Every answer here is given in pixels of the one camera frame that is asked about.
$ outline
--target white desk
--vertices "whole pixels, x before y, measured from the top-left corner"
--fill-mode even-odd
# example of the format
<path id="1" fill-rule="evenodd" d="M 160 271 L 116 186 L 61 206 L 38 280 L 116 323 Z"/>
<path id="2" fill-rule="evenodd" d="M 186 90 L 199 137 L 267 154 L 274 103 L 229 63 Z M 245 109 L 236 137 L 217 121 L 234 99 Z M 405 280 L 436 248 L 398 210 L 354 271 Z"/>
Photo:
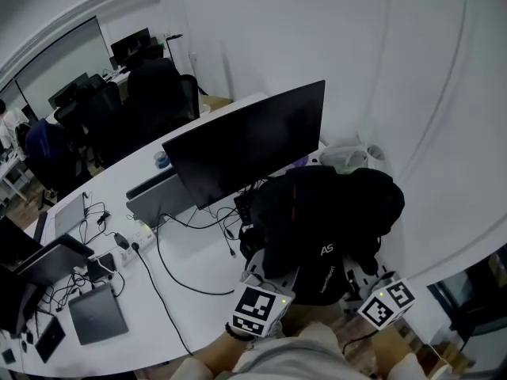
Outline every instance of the white desk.
<path id="1" fill-rule="evenodd" d="M 19 163 L 21 162 L 20 158 L 17 156 L 16 153 L 10 156 L 10 158 L 3 162 L 0 165 L 0 181 L 5 181 L 7 185 L 13 189 L 13 191 L 20 196 L 25 202 L 28 201 L 26 196 L 20 192 L 16 186 L 14 186 L 14 183 L 12 183 L 8 178 L 7 174 L 14 168 L 17 169 L 17 171 L 21 174 L 21 179 L 25 181 L 25 183 L 30 182 L 30 179 L 26 176 L 26 174 L 23 173 L 23 171 L 18 167 Z"/>
<path id="2" fill-rule="evenodd" d="M 263 93 L 247 97 L 211 113 L 206 117 L 206 120 L 266 97 Z M 203 122 L 202 119 L 193 121 L 197 124 Z M 135 233 L 138 230 L 137 223 L 126 218 L 126 214 L 129 213 L 125 206 L 126 191 L 159 173 L 160 171 L 154 165 L 153 155 L 162 150 L 162 143 L 169 137 L 179 135 L 189 128 L 190 126 L 187 124 L 141 148 L 57 203 L 48 212 L 42 242 L 48 243 L 55 237 L 54 216 L 57 210 L 81 192 L 92 192 L 94 203 L 98 201 L 105 203 L 107 210 L 111 213 L 111 217 L 107 220 L 107 233 L 119 232 L 126 238 Z M 216 211 L 224 205 L 232 205 L 232 197 L 214 204 L 212 210 Z M 188 221 L 193 211 L 194 209 L 187 210 L 179 215 L 179 218 Z M 90 216 L 88 238 L 97 232 L 95 221 L 99 216 Z M 202 211 L 195 214 L 192 224 L 202 226 L 214 221 L 207 212 Z M 232 232 L 238 232 L 239 224 L 240 222 L 231 227 Z M 33 235 L 35 225 L 34 222 L 26 232 Z M 71 234 L 75 238 L 79 238 L 77 229 Z M 244 268 L 245 260 L 239 252 L 239 242 L 231 241 L 231 246 L 237 253 L 237 257 L 233 259 L 218 226 L 206 230 L 192 230 L 184 228 L 176 222 L 168 222 L 160 230 L 160 244 L 166 264 L 175 277 L 191 287 L 204 291 L 233 290 Z M 5 365 L 0 359 L 1 367 L 44 377 L 82 378 L 149 367 L 186 353 L 140 260 L 132 262 L 123 269 L 112 235 L 108 237 L 101 235 L 88 246 L 95 251 L 96 256 L 112 251 L 115 257 L 116 265 L 126 281 L 124 292 L 118 298 L 118 302 L 129 332 L 110 340 L 81 346 L 68 306 L 66 306 L 57 316 L 67 336 L 47 364 L 42 363 L 33 346 L 29 345 L 28 352 L 23 353 L 18 340 L 5 340 L 0 336 L 0 344 L 2 345 L 0 350 L 3 352 L 7 348 L 12 348 L 16 357 L 16 362 L 10 365 Z M 154 281 L 190 350 L 195 351 L 203 348 L 223 332 L 223 326 L 230 313 L 230 295 L 208 296 L 180 287 L 167 275 L 156 248 L 149 250 L 144 259 L 150 267 Z M 55 288 L 64 287 L 66 283 L 67 279 L 58 283 Z M 119 290 L 121 279 L 119 277 L 113 278 L 112 285 Z M 55 312 L 55 303 L 53 303 L 52 312 Z M 41 313 L 38 314 L 38 317 L 42 331 L 49 322 L 49 317 Z M 29 322 L 29 328 L 34 334 L 36 333 L 33 319 Z"/>

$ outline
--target white sleeve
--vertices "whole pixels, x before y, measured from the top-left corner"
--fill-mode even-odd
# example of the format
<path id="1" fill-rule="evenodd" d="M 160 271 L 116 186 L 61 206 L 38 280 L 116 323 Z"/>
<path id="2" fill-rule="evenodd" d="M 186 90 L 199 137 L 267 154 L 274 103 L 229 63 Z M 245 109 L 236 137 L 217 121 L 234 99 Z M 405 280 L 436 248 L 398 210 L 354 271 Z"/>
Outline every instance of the white sleeve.
<path id="1" fill-rule="evenodd" d="M 202 363 L 194 358 L 187 358 L 178 367 L 171 380 L 212 380 L 213 373 Z"/>
<path id="2" fill-rule="evenodd" d="M 428 378 L 415 354 L 409 353 L 391 369 L 387 380 L 428 380 Z"/>
<path id="3" fill-rule="evenodd" d="M 2 145 L 5 149 L 8 149 L 12 146 L 12 143 L 10 141 L 10 136 L 7 135 L 8 132 L 6 131 L 5 125 L 0 125 L 0 141 L 2 141 Z"/>
<path id="4" fill-rule="evenodd" d="M 26 123 L 26 124 L 29 123 L 29 119 L 26 118 L 26 115 L 23 114 L 23 112 L 19 108 L 16 108 L 16 113 L 22 123 Z"/>

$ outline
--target gray laptop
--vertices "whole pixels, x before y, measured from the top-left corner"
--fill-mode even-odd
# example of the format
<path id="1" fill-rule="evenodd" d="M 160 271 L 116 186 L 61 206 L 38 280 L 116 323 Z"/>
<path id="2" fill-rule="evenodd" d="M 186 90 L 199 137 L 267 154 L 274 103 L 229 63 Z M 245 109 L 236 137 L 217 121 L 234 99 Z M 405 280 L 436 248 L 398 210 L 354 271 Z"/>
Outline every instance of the gray laptop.
<path id="1" fill-rule="evenodd" d="M 196 205 L 173 168 L 129 190 L 127 198 L 134 218 L 151 228 L 157 226 L 160 214 L 176 216 Z"/>
<path id="2" fill-rule="evenodd" d="M 62 207 L 55 216 L 55 236 L 60 237 L 78 226 L 85 219 L 84 193 Z"/>
<path id="3" fill-rule="evenodd" d="M 70 300 L 69 310 L 81 345 L 128 332 L 110 283 Z"/>
<path id="4" fill-rule="evenodd" d="M 31 255 L 14 273 L 31 283 L 50 286 L 70 275 L 74 267 L 85 267 L 92 255 L 92 249 L 64 234 Z"/>

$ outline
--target person's arm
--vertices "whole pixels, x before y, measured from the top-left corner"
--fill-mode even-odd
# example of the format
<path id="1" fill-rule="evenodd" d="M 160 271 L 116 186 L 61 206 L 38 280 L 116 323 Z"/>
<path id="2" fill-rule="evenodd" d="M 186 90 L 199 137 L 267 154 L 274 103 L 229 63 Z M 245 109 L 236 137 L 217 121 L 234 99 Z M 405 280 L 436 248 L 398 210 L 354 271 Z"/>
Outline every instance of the person's arm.
<path id="1" fill-rule="evenodd" d="M 388 380 L 427 380 L 421 365 L 393 325 L 373 336 L 379 375 Z"/>
<path id="2" fill-rule="evenodd" d="M 232 328 L 239 335 L 246 335 Z M 223 371 L 232 371 L 248 342 L 237 340 L 224 332 L 206 348 L 188 358 L 174 373 L 172 380 L 209 380 Z"/>
<path id="3" fill-rule="evenodd" d="M 6 133 L 6 126 L 0 125 L 0 141 L 2 141 L 2 146 L 5 149 L 8 149 L 11 147 L 12 143 L 10 141 L 10 136 L 8 133 Z"/>
<path id="4" fill-rule="evenodd" d="M 26 115 L 19 108 L 16 108 L 16 114 L 22 123 L 26 123 L 26 124 L 29 123 L 29 119 L 26 117 Z"/>

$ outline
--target office chair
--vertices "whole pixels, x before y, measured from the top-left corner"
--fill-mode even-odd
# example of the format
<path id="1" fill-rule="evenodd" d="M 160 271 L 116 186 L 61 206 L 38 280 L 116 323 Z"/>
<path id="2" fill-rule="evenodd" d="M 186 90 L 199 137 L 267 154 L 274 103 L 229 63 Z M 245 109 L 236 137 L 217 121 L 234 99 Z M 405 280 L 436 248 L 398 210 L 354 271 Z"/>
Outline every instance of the office chair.
<path id="1" fill-rule="evenodd" d="M 104 89 L 79 101 L 78 106 L 93 152 L 103 167 L 108 168 L 143 146 L 143 141 L 137 139 L 135 120 L 122 111 L 116 83 L 107 83 Z"/>
<path id="2" fill-rule="evenodd" d="M 27 167 L 47 190 L 58 192 L 58 201 L 92 178 L 65 128 L 46 120 L 26 134 L 25 153 Z"/>
<path id="3" fill-rule="evenodd" d="M 199 117 L 196 85 L 195 78 L 180 76 L 167 58 L 146 62 L 130 73 L 124 111 L 136 120 L 145 144 Z"/>
<path id="4" fill-rule="evenodd" d="M 81 148 L 88 146 L 89 143 L 87 142 L 85 132 L 82 129 L 81 116 L 78 108 L 76 108 L 76 105 L 77 103 L 72 101 L 70 104 L 60 107 L 55 112 L 55 120 L 57 120 L 60 125 L 67 130 L 74 140 L 75 145 L 78 148 Z"/>
<path id="5" fill-rule="evenodd" d="M 199 111 L 199 86 L 197 85 L 197 79 L 191 74 L 182 74 L 180 76 L 181 87 L 183 93 L 189 101 L 189 107 L 192 109 L 193 119 L 198 119 L 200 116 Z"/>

